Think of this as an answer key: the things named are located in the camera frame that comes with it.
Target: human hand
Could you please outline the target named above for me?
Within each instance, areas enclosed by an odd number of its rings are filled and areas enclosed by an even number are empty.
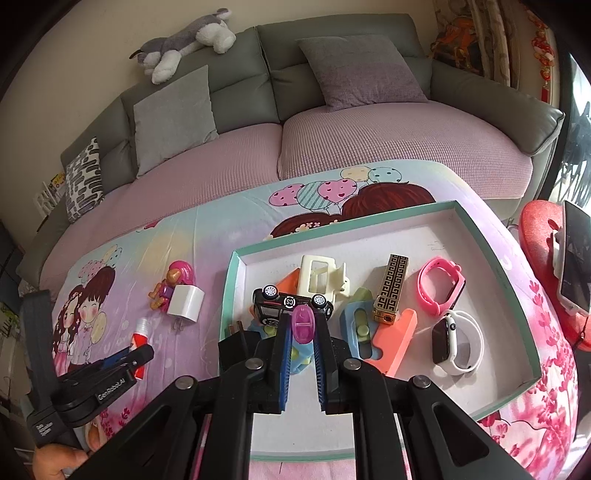
[[[35,449],[33,475],[35,480],[64,480],[64,468],[78,468],[87,459],[88,455],[82,450],[50,443]]]

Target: red stool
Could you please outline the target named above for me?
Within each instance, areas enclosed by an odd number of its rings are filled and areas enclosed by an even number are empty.
[[[569,315],[558,301],[558,278],[552,267],[552,230],[562,227],[562,208],[545,200],[534,200],[523,208],[519,217],[519,244],[535,277],[540,281],[548,298],[552,302],[564,337],[571,345],[578,343],[578,348],[591,352],[590,335],[584,338],[584,326],[587,317],[580,314]]]

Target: toy car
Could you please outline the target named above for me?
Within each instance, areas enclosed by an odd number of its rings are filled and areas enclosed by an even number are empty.
[[[292,312],[297,305],[309,305],[312,310],[324,313],[328,320],[335,307],[324,295],[316,294],[312,298],[280,293],[275,285],[256,289],[252,294],[254,316],[263,325],[277,327],[282,312]]]

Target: pink wristband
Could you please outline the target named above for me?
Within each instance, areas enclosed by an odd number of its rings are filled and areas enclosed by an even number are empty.
[[[435,300],[429,297],[423,288],[423,275],[429,273],[433,268],[441,268],[450,276],[453,282],[452,290],[443,304],[438,304]],[[417,300],[425,312],[436,317],[446,310],[451,310],[453,308],[466,284],[466,279],[460,273],[461,271],[462,268],[459,265],[456,265],[454,262],[450,262],[443,257],[434,257],[421,268],[417,277]]]

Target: wall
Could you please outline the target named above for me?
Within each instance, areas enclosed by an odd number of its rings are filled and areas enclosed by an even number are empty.
[[[0,103],[0,218],[25,249],[41,222],[33,195],[61,170],[60,153],[142,77],[129,55],[219,7],[233,11],[235,32],[336,13],[406,12],[425,51],[437,34],[431,0],[82,0],[41,39]]]

